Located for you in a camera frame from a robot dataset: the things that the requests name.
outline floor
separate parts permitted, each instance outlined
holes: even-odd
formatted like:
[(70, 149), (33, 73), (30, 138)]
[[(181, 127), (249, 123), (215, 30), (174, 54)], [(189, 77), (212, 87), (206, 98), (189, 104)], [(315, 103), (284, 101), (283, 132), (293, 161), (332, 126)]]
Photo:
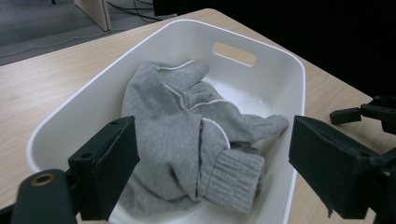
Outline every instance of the floor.
[(109, 5), (112, 30), (105, 32), (74, 4), (74, 0), (55, 0), (55, 5), (51, 0), (0, 0), (0, 65), (15, 63), (170, 17), (155, 17), (152, 0), (108, 2), (117, 7), (146, 8), (138, 9), (137, 12), (149, 18), (127, 14)]

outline dark background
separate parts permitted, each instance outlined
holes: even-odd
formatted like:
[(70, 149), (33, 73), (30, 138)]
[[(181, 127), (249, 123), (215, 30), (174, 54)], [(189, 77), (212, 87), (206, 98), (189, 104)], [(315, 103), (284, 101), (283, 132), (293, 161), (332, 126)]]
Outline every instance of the dark background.
[(392, 81), (396, 7), (392, 1), (153, 3), (156, 15), (214, 8), (367, 95), (396, 95)]

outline screw hole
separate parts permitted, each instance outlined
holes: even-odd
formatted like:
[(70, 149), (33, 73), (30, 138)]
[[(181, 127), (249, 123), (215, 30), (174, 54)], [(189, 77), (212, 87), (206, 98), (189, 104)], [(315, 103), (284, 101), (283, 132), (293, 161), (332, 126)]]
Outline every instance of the screw hole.
[(55, 175), (53, 174), (44, 174), (36, 177), (35, 179), (32, 180), (31, 185), (34, 187), (40, 187), (48, 184), (55, 178)]

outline gray fabric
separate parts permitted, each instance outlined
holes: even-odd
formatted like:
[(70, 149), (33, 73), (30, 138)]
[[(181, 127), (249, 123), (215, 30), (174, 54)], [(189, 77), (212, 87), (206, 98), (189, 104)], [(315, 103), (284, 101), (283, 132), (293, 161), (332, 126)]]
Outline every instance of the gray fabric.
[[(139, 216), (201, 201), (249, 214), (264, 165), (249, 144), (283, 132), (288, 120), (241, 115), (202, 82), (209, 71), (204, 63), (161, 67), (174, 66), (143, 63), (125, 91), (121, 115), (135, 116), (140, 162), (120, 203)], [(205, 105), (213, 100), (219, 102)]]

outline wooden table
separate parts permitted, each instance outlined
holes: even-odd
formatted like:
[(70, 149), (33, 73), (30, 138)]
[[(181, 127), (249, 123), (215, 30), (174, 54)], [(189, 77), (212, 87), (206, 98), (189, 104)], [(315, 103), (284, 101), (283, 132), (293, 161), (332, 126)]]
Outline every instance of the wooden table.
[[(243, 24), (213, 9), (203, 9), (0, 67), (0, 208), (15, 203), (18, 185), (33, 172), (25, 150), (35, 127), (85, 83), (113, 63), (145, 37), (176, 19), (193, 19), (279, 45)], [(334, 110), (359, 107), (371, 97), (299, 58), (306, 70), (305, 115), (330, 124)], [(367, 147), (383, 153), (396, 146), (396, 136), (382, 132), (380, 122), (360, 122), (335, 127)], [(290, 213), (290, 224), (372, 224), (369, 211), (364, 220), (343, 220), (327, 209), (316, 193), (298, 175)]]

